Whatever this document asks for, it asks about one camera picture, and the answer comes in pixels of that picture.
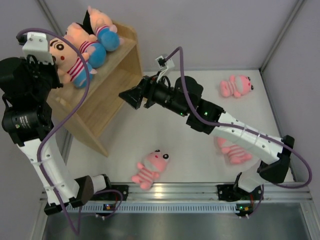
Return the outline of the boy plush doll blue pants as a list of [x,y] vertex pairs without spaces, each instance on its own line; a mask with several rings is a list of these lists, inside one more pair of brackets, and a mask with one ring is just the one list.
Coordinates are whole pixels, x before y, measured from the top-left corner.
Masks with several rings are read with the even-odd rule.
[[94,34],[87,33],[80,24],[71,23],[66,29],[65,37],[70,38],[82,54],[89,54],[88,62],[94,69],[100,68],[105,63],[107,59],[105,48]]

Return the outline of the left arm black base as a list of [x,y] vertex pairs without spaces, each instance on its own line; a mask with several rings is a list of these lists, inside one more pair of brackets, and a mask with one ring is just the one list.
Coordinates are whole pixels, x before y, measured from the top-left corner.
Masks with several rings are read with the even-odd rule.
[[110,189],[104,189],[96,192],[91,201],[126,201],[129,195],[129,186],[127,184],[114,184]]

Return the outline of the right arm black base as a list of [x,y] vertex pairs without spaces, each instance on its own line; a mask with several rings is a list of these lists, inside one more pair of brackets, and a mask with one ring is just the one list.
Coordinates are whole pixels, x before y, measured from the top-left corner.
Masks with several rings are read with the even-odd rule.
[[218,199],[226,202],[260,200],[263,194],[262,187],[256,187],[252,192],[247,192],[234,184],[218,184]]

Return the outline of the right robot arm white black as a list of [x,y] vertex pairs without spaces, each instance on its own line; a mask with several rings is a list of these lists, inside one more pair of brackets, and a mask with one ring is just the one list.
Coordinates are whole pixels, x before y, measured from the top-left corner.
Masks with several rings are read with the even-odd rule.
[[239,173],[233,186],[235,196],[246,198],[264,183],[281,184],[284,182],[291,161],[290,149],[294,138],[271,138],[264,133],[237,120],[221,106],[202,99],[204,88],[192,77],[185,76],[176,80],[170,87],[163,79],[144,76],[138,85],[119,93],[119,97],[132,108],[150,108],[158,104],[182,117],[191,129],[220,137],[238,145],[259,158],[250,169]]

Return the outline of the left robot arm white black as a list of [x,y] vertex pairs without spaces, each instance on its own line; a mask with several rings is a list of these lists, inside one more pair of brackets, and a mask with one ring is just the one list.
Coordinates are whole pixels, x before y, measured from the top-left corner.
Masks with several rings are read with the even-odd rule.
[[81,207],[95,194],[109,199],[113,187],[105,174],[73,179],[52,133],[52,108],[47,98],[61,88],[54,63],[43,64],[35,56],[10,57],[0,62],[0,88],[5,111],[2,128],[27,156],[47,194],[46,215],[61,212],[68,205]]

